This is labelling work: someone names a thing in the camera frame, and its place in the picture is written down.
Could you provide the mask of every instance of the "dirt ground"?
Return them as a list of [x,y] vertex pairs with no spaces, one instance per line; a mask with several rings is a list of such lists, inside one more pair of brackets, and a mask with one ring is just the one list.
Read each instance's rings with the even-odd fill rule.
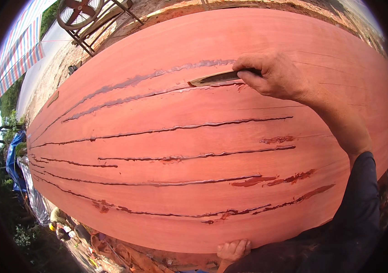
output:
[[[388,59],[388,44],[384,41],[383,37],[379,36],[372,28],[366,25],[361,19],[354,14],[345,10],[341,4],[337,1],[323,1],[323,0],[208,0],[208,9],[218,8],[230,4],[257,4],[257,7],[251,8],[267,8],[284,10],[294,12],[298,14],[307,15],[319,20],[328,22],[335,25],[345,31],[359,37],[366,42],[370,47],[377,50],[381,55]],[[133,6],[131,11],[137,15],[143,22],[141,25],[135,20],[131,20],[130,23],[116,30],[127,15],[121,16],[116,22],[106,30],[96,41],[93,48],[97,48],[96,53],[103,51],[112,44],[120,41],[121,39],[131,35],[137,31],[140,31],[149,26],[158,24],[165,20],[176,18],[179,16],[203,12],[205,7],[200,0],[133,0]],[[93,40],[100,31],[96,31],[89,39]],[[68,43],[59,50],[57,55],[53,58],[48,68],[45,70],[44,75],[38,83],[36,90],[31,98],[29,107],[26,111],[27,125],[29,125],[34,117],[38,114],[39,110],[49,99],[49,97],[57,90],[57,88],[63,84],[69,77],[67,67],[74,65],[79,61],[85,63],[90,59],[90,56],[77,45]],[[48,200],[44,200],[47,209],[51,210],[55,207]],[[211,272],[216,270],[217,261],[213,256],[202,256],[197,258],[187,257],[184,253],[167,253],[140,246],[131,245],[129,243],[108,238],[113,245],[126,245],[130,248],[134,248],[136,251],[144,253],[150,259],[158,260],[160,263],[168,265],[171,270],[188,270],[189,265],[200,265],[202,268]],[[95,266],[89,260],[89,250],[83,245],[79,244],[75,247],[75,242],[70,240],[65,243],[66,247],[70,250],[71,254],[75,256],[78,263],[82,266],[85,272],[93,272]],[[114,262],[115,258],[108,259],[103,255],[94,254],[99,260],[99,263],[103,269],[108,272],[121,272],[122,268],[117,265],[119,262]]]

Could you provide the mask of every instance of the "wooden plank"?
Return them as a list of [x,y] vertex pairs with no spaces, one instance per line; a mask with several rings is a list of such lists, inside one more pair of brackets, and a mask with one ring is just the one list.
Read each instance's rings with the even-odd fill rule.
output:
[[58,89],[62,100],[47,102],[28,128],[35,187],[100,232],[179,253],[213,253],[240,238],[259,247],[328,221],[350,167],[315,112],[241,82],[187,85],[268,47],[363,117],[380,177],[388,61],[314,18],[225,9],[148,27],[72,74]]

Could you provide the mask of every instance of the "crack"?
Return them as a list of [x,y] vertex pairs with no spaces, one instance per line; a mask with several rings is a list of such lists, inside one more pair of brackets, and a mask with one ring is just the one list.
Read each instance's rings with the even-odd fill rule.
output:
[[356,88],[359,88],[359,89],[368,90],[368,89],[366,89],[366,88],[359,87],[359,86],[346,85],[346,84],[339,84],[339,83],[319,83],[319,84],[330,84],[330,85],[339,85],[339,86],[347,86],[347,87],[356,87]]
[[[190,217],[190,218],[203,218],[203,217],[210,217],[210,216],[217,216],[217,215],[220,215],[222,214],[223,216],[225,216],[225,218],[227,218],[228,216],[230,215],[242,215],[242,214],[247,214],[247,213],[250,213],[252,211],[255,211],[255,210],[259,210],[259,209],[263,209],[261,211],[255,211],[253,212],[251,215],[256,215],[258,213],[261,213],[261,212],[264,212],[264,211],[268,211],[268,210],[275,210],[279,207],[284,207],[284,206],[287,206],[287,205],[292,205],[292,204],[295,204],[295,203],[299,203],[305,199],[309,199],[311,198],[312,196],[316,195],[316,194],[320,194],[320,193],[323,193],[325,191],[327,191],[328,189],[332,188],[335,184],[331,184],[331,185],[327,185],[327,186],[322,186],[322,187],[319,187],[313,191],[310,191],[304,195],[302,195],[301,197],[299,197],[298,199],[295,199],[291,202],[286,202],[286,203],[283,203],[283,204],[280,204],[280,205],[276,205],[274,207],[270,207],[271,204],[267,204],[267,205],[263,205],[263,206],[259,206],[259,207],[253,207],[253,208],[249,208],[249,209],[245,209],[245,210],[236,210],[236,209],[228,209],[228,210],[223,210],[223,211],[217,211],[217,212],[212,212],[212,213],[205,213],[205,214],[201,214],[201,215],[181,215],[181,214],[173,214],[173,213],[154,213],[154,212],[148,212],[148,211],[133,211],[127,207],[123,207],[123,206],[117,206],[117,205],[114,205],[114,204],[110,204],[110,203],[107,203],[105,200],[97,200],[97,199],[94,199],[94,198],[90,198],[88,196],[85,196],[85,195],[82,195],[82,194],[76,194],[70,190],[64,190],[62,188],[60,188],[59,185],[56,185],[54,183],[51,183],[47,180],[45,180],[44,178],[41,178],[37,175],[34,175],[35,178],[39,180],[43,180],[45,181],[46,183],[49,183],[55,187],[57,187],[58,189],[60,189],[61,191],[63,192],[66,192],[66,193],[69,193],[69,194],[72,194],[72,195],[75,195],[75,196],[78,196],[78,197],[83,197],[85,199],[88,199],[88,200],[91,200],[95,205],[98,205],[98,203],[101,203],[105,206],[108,206],[108,207],[115,207],[116,210],[118,211],[125,211],[127,213],[130,213],[130,214],[138,214],[138,215],[157,215],[157,216],[176,216],[176,217]],[[213,221],[202,221],[202,223],[206,223],[206,224],[213,224]]]
[[259,210],[259,209],[271,206],[271,204],[267,204],[267,205],[263,205],[263,206],[259,206],[259,207],[248,208],[248,209],[245,209],[245,210],[236,210],[236,209],[231,208],[231,209],[228,209],[228,210],[211,212],[211,213],[205,213],[205,214],[201,214],[201,215],[181,215],[181,214],[173,214],[173,213],[155,213],[155,212],[148,212],[148,211],[134,211],[134,210],[131,210],[131,209],[127,208],[127,207],[117,206],[117,205],[114,205],[114,204],[107,203],[105,200],[97,200],[97,199],[94,199],[94,198],[90,198],[88,196],[84,196],[82,194],[76,194],[76,193],[74,193],[74,192],[72,192],[70,190],[64,190],[64,189],[60,188],[59,185],[56,185],[55,183],[51,183],[51,182],[45,180],[44,178],[41,178],[41,177],[36,176],[36,175],[35,175],[35,177],[37,179],[41,179],[41,180],[45,181],[46,183],[49,183],[49,184],[57,187],[58,189],[60,189],[63,192],[66,192],[66,193],[69,193],[69,194],[72,194],[72,195],[75,195],[75,196],[78,196],[78,197],[83,197],[85,199],[91,200],[91,201],[93,201],[94,204],[95,204],[95,202],[100,202],[103,205],[108,206],[108,207],[116,207],[116,210],[125,211],[125,212],[130,213],[130,214],[138,214],[138,215],[157,215],[157,216],[176,216],[176,217],[203,218],[203,217],[217,216],[219,214],[227,214],[228,216],[229,215],[242,215],[242,214],[247,214],[249,212],[252,212],[254,210]]
[[43,168],[43,169],[45,169],[45,167],[43,167],[43,166],[39,166],[39,165],[36,165],[35,163],[33,163],[33,162],[32,162],[32,161],[30,161],[30,160],[29,160],[29,163],[30,163],[31,165],[35,166],[35,167],[39,167],[39,168]]
[[102,167],[102,168],[105,168],[105,167],[114,167],[114,168],[118,168],[118,165],[89,165],[89,164],[76,163],[76,162],[68,161],[68,160],[51,159],[51,158],[46,158],[46,157],[41,157],[41,159],[45,159],[45,160],[48,160],[48,161],[67,162],[67,163],[69,163],[69,164],[77,165],[77,166]]
[[327,68],[327,69],[332,69],[332,70],[334,70],[334,71],[338,71],[338,72],[342,72],[342,73],[345,73],[345,74],[354,76],[354,74],[350,74],[350,73],[347,73],[347,72],[344,72],[344,71],[341,71],[341,70],[338,70],[338,69],[335,69],[335,68],[331,68],[331,67],[328,67],[328,66],[319,66],[319,65],[315,65],[315,64],[313,64],[313,63],[304,63],[304,62],[298,62],[298,61],[293,61],[293,63],[303,63],[303,64],[306,64],[306,65],[318,66],[318,67]]
[[47,161],[43,161],[43,160],[38,160],[38,159],[36,159],[36,155],[34,155],[34,154],[31,154],[31,155],[29,155],[29,156],[32,156],[33,160],[36,161],[36,162],[48,163]]
[[241,83],[241,82],[227,81],[227,82],[223,82],[223,83],[211,84],[210,86],[194,87],[194,86],[186,85],[186,86],[175,86],[175,87],[171,87],[171,88],[168,88],[165,90],[159,90],[159,91],[155,90],[153,92],[143,94],[143,95],[139,94],[139,95],[135,95],[135,96],[129,96],[129,97],[124,98],[124,99],[118,99],[118,100],[114,100],[114,101],[106,101],[101,105],[91,107],[88,110],[85,110],[85,111],[80,112],[80,113],[76,113],[76,114],[72,115],[71,117],[68,117],[68,118],[62,120],[61,122],[65,123],[65,122],[68,122],[71,120],[78,119],[79,117],[83,117],[87,114],[92,114],[93,112],[98,111],[104,107],[112,107],[115,105],[120,105],[123,103],[130,102],[130,101],[136,101],[139,99],[148,98],[148,97],[157,96],[157,95],[162,95],[162,94],[166,94],[166,93],[170,93],[170,92],[174,92],[174,91],[178,91],[178,92],[185,91],[186,92],[186,91],[191,91],[191,90],[206,90],[206,89],[210,89],[211,87],[220,87],[220,86],[229,86],[229,85],[244,85],[244,84],[245,83]]
[[110,139],[110,138],[119,138],[124,136],[130,136],[130,135],[137,135],[137,134],[151,134],[151,133],[159,133],[159,132],[167,132],[167,131],[175,131],[178,129],[197,129],[204,126],[211,126],[211,127],[217,127],[222,125],[228,125],[228,124],[239,124],[239,123],[246,123],[250,121],[272,121],[272,120],[278,120],[278,119],[287,119],[292,118],[293,116],[286,116],[286,117],[272,117],[272,118],[250,118],[250,119],[241,119],[241,120],[234,120],[234,121],[223,121],[223,122],[206,122],[199,125],[185,125],[185,126],[174,126],[171,128],[162,128],[162,129],[151,129],[147,131],[141,131],[141,132],[133,132],[133,133],[119,133],[119,134],[111,134],[111,135],[104,135],[104,136],[98,136],[98,137],[90,137],[90,138],[84,138],[84,139],[77,139],[77,140],[70,140],[66,142],[47,142],[41,145],[33,146],[33,148],[42,147],[46,145],[65,145],[70,144],[74,142],[83,142],[83,141],[95,141],[96,139]]
[[204,153],[197,156],[165,156],[165,157],[99,157],[98,160],[109,160],[109,159],[115,159],[115,160],[125,160],[125,161],[150,161],[150,160],[158,160],[158,161],[165,161],[165,162],[180,162],[182,160],[189,160],[189,159],[196,159],[196,158],[206,158],[210,156],[229,156],[234,154],[241,154],[241,153],[252,153],[252,152],[266,152],[266,151],[275,151],[275,150],[286,150],[286,149],[294,149],[294,145],[288,145],[288,146],[277,146],[275,148],[266,148],[266,149],[259,149],[259,150],[245,150],[245,151],[236,151],[236,152],[222,152],[219,154],[214,154],[212,152],[210,153]]
[[186,185],[194,185],[194,184],[210,184],[210,183],[219,183],[219,182],[225,182],[225,181],[235,181],[235,180],[242,180],[247,178],[254,178],[254,177],[261,177],[260,174],[254,174],[249,176],[243,176],[243,177],[232,177],[232,178],[223,178],[223,179],[209,179],[209,180],[195,180],[195,181],[180,181],[180,182],[154,182],[154,183],[108,183],[108,182],[96,182],[96,181],[89,181],[89,180],[82,180],[77,178],[68,178],[68,177],[61,177],[58,175],[55,175],[51,172],[44,171],[44,173],[47,173],[53,177],[70,180],[70,181],[77,181],[77,182],[84,182],[84,183],[91,183],[91,184],[101,184],[101,185],[115,185],[115,186],[153,186],[153,187],[167,187],[167,186],[186,186]]
[[87,96],[84,96],[80,101],[78,101],[74,106],[72,106],[71,108],[69,108],[64,114],[62,114],[60,117],[57,117],[52,123],[50,123],[45,129],[44,131],[36,138],[34,139],[31,143],[34,143],[41,135],[43,135],[50,126],[52,126],[56,121],[58,121],[59,119],[61,119],[63,116],[65,116],[66,114],[68,114],[72,109],[76,108],[77,106],[79,106],[80,104],[82,104],[84,101],[88,100],[88,99],[91,99],[92,97],[98,95],[98,94],[103,94],[103,93],[107,93],[109,91],[112,91],[114,89],[118,89],[118,88],[126,88],[127,86],[133,86],[135,87],[138,83],[140,83],[141,81],[145,80],[145,79],[152,79],[154,77],[158,77],[158,76],[161,76],[161,75],[164,75],[164,74],[167,74],[167,73],[171,73],[171,72],[174,72],[174,71],[180,71],[182,69],[192,69],[192,68],[198,68],[198,67],[203,67],[203,66],[225,66],[225,65],[228,65],[228,64],[232,64],[234,63],[235,60],[232,60],[232,59],[229,59],[229,60],[221,60],[221,59],[218,59],[218,60],[202,60],[198,63],[186,63],[182,66],[173,66],[172,68],[168,69],[168,70],[156,70],[154,71],[153,73],[151,74],[147,74],[147,75],[136,75],[135,77],[133,78],[128,78],[127,80],[121,82],[121,83],[117,83],[115,85],[112,85],[112,86],[103,86],[101,87],[100,89],[96,90],[95,92],[91,93],[91,94],[88,94]]
[[43,172],[40,172],[40,171],[37,171],[37,170],[33,170],[33,172],[38,172],[38,173],[40,173],[40,174],[44,174],[45,175],[45,173],[43,173]]
[[87,115],[87,114],[91,114],[91,113],[93,113],[93,112],[95,112],[97,110],[100,110],[101,108],[104,108],[104,107],[111,107],[111,106],[115,106],[115,105],[119,105],[119,104],[123,104],[123,103],[129,102],[129,101],[136,101],[136,100],[139,100],[139,99],[148,98],[148,97],[152,97],[152,96],[157,96],[157,95],[169,93],[169,92],[172,92],[172,91],[175,91],[175,90],[186,89],[186,88],[189,88],[189,86],[183,86],[183,87],[180,87],[180,88],[179,87],[172,87],[172,88],[169,88],[169,89],[166,89],[166,90],[154,91],[154,92],[151,92],[151,93],[148,93],[148,94],[144,94],[144,95],[129,96],[127,98],[118,99],[118,100],[115,100],[115,101],[106,101],[105,103],[103,103],[101,105],[94,106],[92,108],[89,108],[86,111],[74,114],[71,117],[68,117],[67,119],[62,120],[62,123],[68,122],[70,120],[78,119],[79,117],[82,117],[82,116]]
[[292,204],[295,204],[295,203],[299,203],[299,202],[301,202],[301,201],[303,201],[305,199],[311,198],[315,194],[323,193],[323,192],[327,191],[328,189],[332,188],[333,186],[335,186],[335,184],[330,184],[330,185],[327,185],[327,186],[319,187],[319,188],[317,188],[317,189],[315,189],[313,191],[308,192],[307,194],[302,195],[301,197],[299,197],[298,199],[295,199],[294,201],[286,202],[286,203],[283,203],[283,204],[280,204],[280,205],[277,205],[277,206],[274,206],[274,207],[266,207],[266,208],[264,208],[261,211],[253,212],[251,215],[256,215],[256,214],[264,212],[264,211],[275,210],[275,209],[277,209],[279,207],[284,207],[284,206],[292,205]]

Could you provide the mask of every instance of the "scraper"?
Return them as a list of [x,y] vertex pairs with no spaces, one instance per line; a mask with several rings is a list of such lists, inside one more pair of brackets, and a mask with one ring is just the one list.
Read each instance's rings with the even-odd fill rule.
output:
[[[261,70],[257,70],[255,68],[245,68],[239,71],[250,71],[262,77]],[[237,75],[239,71],[229,70],[225,72],[208,75],[206,77],[201,77],[201,78],[189,81],[188,84],[192,87],[200,87],[200,86],[212,85],[214,83],[222,83],[222,82],[227,82],[229,80],[240,79],[240,77],[238,77]]]

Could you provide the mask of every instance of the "wooden slab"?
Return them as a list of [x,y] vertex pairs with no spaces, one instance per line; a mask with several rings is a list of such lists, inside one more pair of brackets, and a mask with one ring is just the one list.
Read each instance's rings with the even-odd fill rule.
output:
[[35,187],[96,230],[173,252],[213,253],[239,238],[259,247],[328,221],[349,161],[315,112],[241,80],[187,85],[268,47],[362,115],[382,176],[388,61],[314,18],[228,9],[141,30],[72,74],[28,129]]

